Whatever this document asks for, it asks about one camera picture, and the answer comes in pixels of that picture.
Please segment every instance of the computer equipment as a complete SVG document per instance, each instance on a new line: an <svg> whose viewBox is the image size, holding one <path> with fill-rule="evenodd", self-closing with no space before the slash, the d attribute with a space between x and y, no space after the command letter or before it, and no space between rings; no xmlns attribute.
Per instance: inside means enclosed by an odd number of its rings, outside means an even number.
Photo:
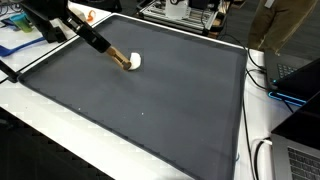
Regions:
<svg viewBox="0 0 320 180"><path fill-rule="evenodd" d="M268 96L302 106L320 91L320 58L314 61L265 52Z"/></svg>
<svg viewBox="0 0 320 180"><path fill-rule="evenodd" d="M275 180L320 180L320 92L272 131Z"/></svg>

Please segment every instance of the dark gray mat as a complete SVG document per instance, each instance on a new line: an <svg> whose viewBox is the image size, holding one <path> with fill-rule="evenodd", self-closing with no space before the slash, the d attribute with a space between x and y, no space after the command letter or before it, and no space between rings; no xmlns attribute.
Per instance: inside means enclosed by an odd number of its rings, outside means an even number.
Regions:
<svg viewBox="0 0 320 180"><path fill-rule="evenodd" d="M196 179L233 179L246 52L119 16L97 30L142 66L79 39L20 82Z"/></svg>

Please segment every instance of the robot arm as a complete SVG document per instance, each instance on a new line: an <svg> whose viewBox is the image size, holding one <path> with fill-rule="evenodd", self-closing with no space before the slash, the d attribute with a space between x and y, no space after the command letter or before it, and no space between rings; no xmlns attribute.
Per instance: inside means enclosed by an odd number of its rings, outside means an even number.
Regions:
<svg viewBox="0 0 320 180"><path fill-rule="evenodd" d="M131 67L130 61L116 48L96 32L88 23L83 22L68 8L68 0L11 0L19 3L30 21L50 42L65 41L66 38L59 27L53 28L50 20L59 18L66 26L82 37L89 45L100 53L107 53L124 70Z"/></svg>

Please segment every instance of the metal frame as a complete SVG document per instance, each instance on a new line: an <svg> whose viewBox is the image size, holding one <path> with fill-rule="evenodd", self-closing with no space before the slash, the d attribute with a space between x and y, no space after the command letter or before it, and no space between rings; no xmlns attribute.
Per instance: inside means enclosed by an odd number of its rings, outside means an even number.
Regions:
<svg viewBox="0 0 320 180"><path fill-rule="evenodd" d="M189 18L182 20L172 20L165 16L164 7L165 2L162 2L161 0L154 0L142 10L140 10L139 15L142 16L145 20L187 30L197 34L207 34L210 31L213 21L218 15L218 12L210 10L205 10L203 12L203 10L191 8Z"/></svg>

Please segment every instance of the electronic device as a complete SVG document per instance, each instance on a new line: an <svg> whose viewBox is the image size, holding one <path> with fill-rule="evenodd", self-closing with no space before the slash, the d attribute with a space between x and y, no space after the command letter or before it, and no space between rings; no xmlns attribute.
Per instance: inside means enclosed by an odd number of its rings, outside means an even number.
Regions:
<svg viewBox="0 0 320 180"><path fill-rule="evenodd" d="M226 21L226 15L218 11L222 0L148 1L137 5L140 18L188 32L208 35L211 30L221 31ZM213 27L215 19L221 20L218 27Z"/></svg>
<svg viewBox="0 0 320 180"><path fill-rule="evenodd" d="M320 180L320 92L271 135L275 180Z"/></svg>
<svg viewBox="0 0 320 180"><path fill-rule="evenodd" d="M301 106L320 91L320 59L265 52L268 96Z"/></svg>

